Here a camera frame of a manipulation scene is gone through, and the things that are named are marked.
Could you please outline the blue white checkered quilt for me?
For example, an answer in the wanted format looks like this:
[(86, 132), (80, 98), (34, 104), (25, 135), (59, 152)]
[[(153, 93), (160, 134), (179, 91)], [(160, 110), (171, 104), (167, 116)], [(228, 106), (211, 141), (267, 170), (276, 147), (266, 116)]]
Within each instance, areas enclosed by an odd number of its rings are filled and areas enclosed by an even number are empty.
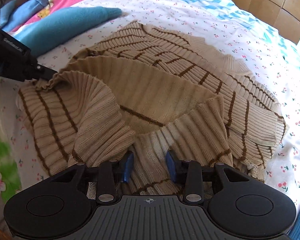
[(279, 30), (239, 9), (232, 0), (181, 0), (207, 10), (222, 22), (232, 22), (243, 29), (243, 43), (247, 48), (239, 50), (241, 58), (251, 65), (263, 68), (283, 63), (300, 72), (300, 50), (292, 41), (282, 37)]

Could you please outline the light blue folded garment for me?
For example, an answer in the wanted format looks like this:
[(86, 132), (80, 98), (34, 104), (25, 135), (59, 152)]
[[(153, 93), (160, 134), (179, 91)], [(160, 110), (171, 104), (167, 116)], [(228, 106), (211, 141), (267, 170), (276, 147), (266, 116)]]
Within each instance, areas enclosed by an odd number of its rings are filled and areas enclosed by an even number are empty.
[(49, 0), (29, 0), (17, 7), (17, 0), (11, 0), (0, 9), (0, 29), (6, 32), (18, 29), (48, 3)]

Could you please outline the beige brown-striped ribbed sweater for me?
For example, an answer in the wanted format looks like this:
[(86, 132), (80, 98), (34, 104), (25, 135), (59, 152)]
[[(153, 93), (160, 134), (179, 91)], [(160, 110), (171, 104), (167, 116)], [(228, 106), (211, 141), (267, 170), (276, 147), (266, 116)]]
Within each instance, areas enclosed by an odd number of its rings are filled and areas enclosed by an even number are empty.
[(50, 176), (132, 151), (126, 194), (181, 193), (165, 164), (169, 150), (262, 181), (255, 148), (273, 150), (286, 132), (280, 108), (238, 95), (188, 37), (135, 22), (79, 51), (51, 80), (21, 87), (18, 106)]

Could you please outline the white cherry-print bed sheet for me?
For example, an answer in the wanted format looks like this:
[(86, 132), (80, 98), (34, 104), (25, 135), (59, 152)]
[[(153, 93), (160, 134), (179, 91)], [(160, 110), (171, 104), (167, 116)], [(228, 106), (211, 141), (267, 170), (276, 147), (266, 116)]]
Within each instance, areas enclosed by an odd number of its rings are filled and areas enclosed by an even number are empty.
[(247, 64), (239, 54), (247, 48), (242, 27), (222, 22), (207, 10), (181, 0), (86, 0), (79, 6), (120, 8), (122, 15), (57, 46), (39, 58), (41, 63), (63, 68), (79, 50), (108, 38), (129, 22), (188, 37), (204, 63), (225, 77), (238, 95), (261, 108), (282, 109), (285, 136), (273, 150), (256, 147), (254, 162), (261, 165), (265, 183), (300, 208), (300, 72), (279, 62), (266, 68), (258, 62)]

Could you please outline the cream and green blanket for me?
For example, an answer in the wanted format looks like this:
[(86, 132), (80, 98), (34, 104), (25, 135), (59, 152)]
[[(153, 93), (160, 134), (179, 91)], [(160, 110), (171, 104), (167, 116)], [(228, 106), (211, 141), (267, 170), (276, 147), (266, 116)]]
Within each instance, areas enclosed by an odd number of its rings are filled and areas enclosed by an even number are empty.
[(3, 120), (0, 91), (0, 196), (6, 203), (17, 191), (21, 190), (21, 181), (7, 134), (4, 131)]

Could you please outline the teal fuzzy sweater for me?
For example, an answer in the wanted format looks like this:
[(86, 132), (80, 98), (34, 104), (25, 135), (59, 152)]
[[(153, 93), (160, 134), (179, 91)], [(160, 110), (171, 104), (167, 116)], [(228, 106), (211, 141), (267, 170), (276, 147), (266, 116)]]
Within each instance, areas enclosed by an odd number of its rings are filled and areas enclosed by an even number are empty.
[(39, 57), (70, 39), (122, 15), (119, 8), (67, 7), (27, 25), (14, 38)]

